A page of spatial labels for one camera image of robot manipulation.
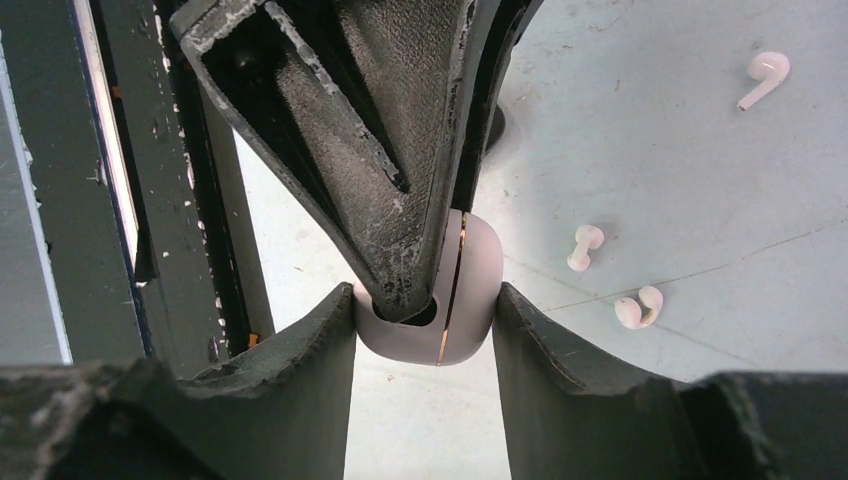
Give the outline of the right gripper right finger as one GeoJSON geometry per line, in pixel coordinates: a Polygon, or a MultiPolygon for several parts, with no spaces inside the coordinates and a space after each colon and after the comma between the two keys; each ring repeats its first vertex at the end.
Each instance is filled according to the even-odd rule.
{"type": "Polygon", "coordinates": [[[510,284],[493,345],[515,479],[843,479],[847,378],[729,371],[692,383],[629,364],[510,284]]]}

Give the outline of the black earbud charging case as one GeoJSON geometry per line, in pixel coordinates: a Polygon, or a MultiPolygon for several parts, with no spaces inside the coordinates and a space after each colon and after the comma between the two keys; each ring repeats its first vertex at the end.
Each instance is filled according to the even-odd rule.
{"type": "Polygon", "coordinates": [[[500,105],[495,107],[484,153],[488,154],[502,139],[506,129],[506,115],[500,105]]]}

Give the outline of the white case with black window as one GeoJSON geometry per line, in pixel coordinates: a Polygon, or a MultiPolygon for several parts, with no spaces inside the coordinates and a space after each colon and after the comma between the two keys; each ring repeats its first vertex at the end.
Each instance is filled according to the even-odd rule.
{"type": "Polygon", "coordinates": [[[364,286],[354,286],[359,338],[375,354],[404,363],[450,366],[472,357],[495,317],[503,249],[476,215],[450,211],[430,304],[402,323],[384,319],[364,286]]]}

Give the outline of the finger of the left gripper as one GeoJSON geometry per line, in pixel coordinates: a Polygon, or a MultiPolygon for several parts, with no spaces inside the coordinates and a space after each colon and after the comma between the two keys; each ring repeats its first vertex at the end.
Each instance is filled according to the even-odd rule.
{"type": "Polygon", "coordinates": [[[495,1],[189,1],[169,26],[214,106],[383,318],[433,295],[495,1]]]}
{"type": "Polygon", "coordinates": [[[542,4],[542,0],[533,0],[501,1],[498,5],[474,76],[473,96],[451,200],[454,209],[472,209],[492,116],[512,50],[542,4]]]}

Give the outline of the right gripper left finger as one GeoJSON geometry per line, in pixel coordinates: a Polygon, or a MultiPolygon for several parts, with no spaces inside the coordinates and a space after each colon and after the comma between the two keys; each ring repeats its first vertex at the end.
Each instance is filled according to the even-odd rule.
{"type": "Polygon", "coordinates": [[[356,335],[342,283],[192,379],[162,362],[5,368],[5,479],[340,479],[356,335]]]}

